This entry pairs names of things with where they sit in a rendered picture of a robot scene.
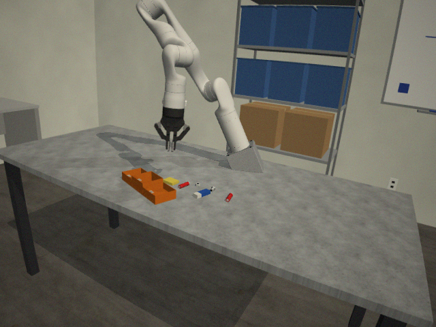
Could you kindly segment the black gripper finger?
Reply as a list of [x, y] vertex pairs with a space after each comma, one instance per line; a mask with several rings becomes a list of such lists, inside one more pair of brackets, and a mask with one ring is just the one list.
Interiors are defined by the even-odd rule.
[[176, 149], [176, 141], [182, 140], [183, 137], [186, 135], [186, 133], [190, 130], [190, 126], [187, 126], [186, 124], [184, 124], [183, 127], [184, 127], [183, 128], [183, 132], [180, 134], [180, 136], [177, 136], [178, 123], [174, 124], [174, 135], [173, 135], [173, 141], [172, 141], [172, 152]]
[[166, 141], [166, 150], [170, 151], [170, 122], [167, 122], [166, 136], [161, 130], [161, 122], [155, 123], [154, 127], [160, 135], [161, 139], [164, 139]]

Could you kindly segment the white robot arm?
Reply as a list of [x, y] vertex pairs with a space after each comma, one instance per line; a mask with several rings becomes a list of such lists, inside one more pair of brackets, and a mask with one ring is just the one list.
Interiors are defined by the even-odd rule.
[[[139, 0], [136, 9], [163, 49], [162, 61], [166, 77], [163, 107], [183, 109], [187, 105], [186, 77], [177, 74], [175, 70], [175, 67], [184, 67], [208, 102], [215, 102], [218, 98], [219, 107], [215, 116], [230, 151], [235, 153], [247, 148], [249, 141], [234, 107], [227, 82], [223, 78], [210, 81], [206, 77], [198, 48], [165, 0]], [[165, 14], [168, 23], [156, 20], [162, 14]]]

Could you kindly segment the blue and white eraser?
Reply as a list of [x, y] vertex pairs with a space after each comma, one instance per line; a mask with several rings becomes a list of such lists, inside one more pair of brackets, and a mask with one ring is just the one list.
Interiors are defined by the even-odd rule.
[[197, 192], [193, 193], [193, 197], [198, 199], [198, 198], [201, 198], [203, 196], [207, 196], [208, 194], [211, 194], [211, 191], [208, 189], [203, 189], [201, 191], [197, 191]]

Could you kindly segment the orange rack of three bins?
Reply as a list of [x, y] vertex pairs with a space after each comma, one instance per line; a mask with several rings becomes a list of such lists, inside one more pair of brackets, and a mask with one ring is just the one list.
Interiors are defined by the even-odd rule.
[[176, 190], [163, 182], [156, 173], [142, 168], [122, 172], [122, 180], [141, 193], [153, 204], [176, 199]]

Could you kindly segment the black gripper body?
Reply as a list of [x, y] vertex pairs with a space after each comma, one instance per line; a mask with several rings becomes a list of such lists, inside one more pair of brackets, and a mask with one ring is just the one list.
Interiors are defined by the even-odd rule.
[[170, 131], [174, 132], [174, 124], [178, 123], [177, 131], [179, 131], [181, 127], [185, 124], [184, 111], [184, 108], [176, 109], [163, 107], [162, 118], [160, 122], [163, 125], [164, 129], [167, 129], [167, 122], [170, 122]]

